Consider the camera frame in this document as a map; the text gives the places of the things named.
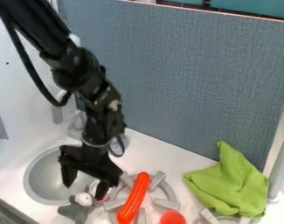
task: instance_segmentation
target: gray panel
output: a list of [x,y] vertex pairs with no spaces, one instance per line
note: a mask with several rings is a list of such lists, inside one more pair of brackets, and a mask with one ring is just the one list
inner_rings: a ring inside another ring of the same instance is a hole
[[263,169],[284,108],[283,22],[116,0],[60,6],[121,90],[130,128],[213,159],[225,140]]
[[19,212],[13,206],[0,199],[0,223],[1,224],[38,224],[36,221]]

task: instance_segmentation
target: gray star-shaped object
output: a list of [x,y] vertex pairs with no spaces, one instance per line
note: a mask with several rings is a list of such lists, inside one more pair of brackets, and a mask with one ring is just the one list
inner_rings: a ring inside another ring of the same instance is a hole
[[71,195],[69,201],[70,205],[58,208],[58,214],[73,220],[75,224],[85,224],[96,206],[96,199],[90,194],[88,185],[84,192]]

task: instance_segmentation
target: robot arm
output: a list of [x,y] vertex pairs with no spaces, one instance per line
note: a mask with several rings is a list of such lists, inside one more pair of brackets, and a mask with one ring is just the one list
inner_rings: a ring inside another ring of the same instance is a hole
[[[29,75],[39,91],[54,106],[66,105],[77,95],[87,111],[82,146],[60,147],[62,179],[70,186],[81,171],[100,179],[96,199],[101,200],[109,187],[117,186],[121,169],[108,157],[113,137],[124,132],[121,95],[105,77],[105,67],[87,49],[76,45],[71,33],[46,0],[0,0],[3,20]],[[40,52],[50,66],[55,83],[66,91],[57,101],[45,87],[17,35],[18,30]]]

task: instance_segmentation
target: sink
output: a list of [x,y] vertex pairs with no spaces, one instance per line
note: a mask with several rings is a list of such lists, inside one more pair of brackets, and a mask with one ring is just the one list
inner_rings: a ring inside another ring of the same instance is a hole
[[24,189],[39,203],[52,206],[68,204],[70,195],[83,192],[86,185],[90,186],[95,181],[79,171],[70,188],[66,188],[62,182],[58,157],[59,147],[50,149],[36,157],[26,169]]

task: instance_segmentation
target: green towel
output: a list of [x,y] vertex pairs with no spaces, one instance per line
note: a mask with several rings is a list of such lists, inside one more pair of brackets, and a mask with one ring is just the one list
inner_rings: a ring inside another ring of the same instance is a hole
[[263,216],[268,180],[239,151],[217,143],[220,162],[184,174],[184,183],[209,208],[223,215]]

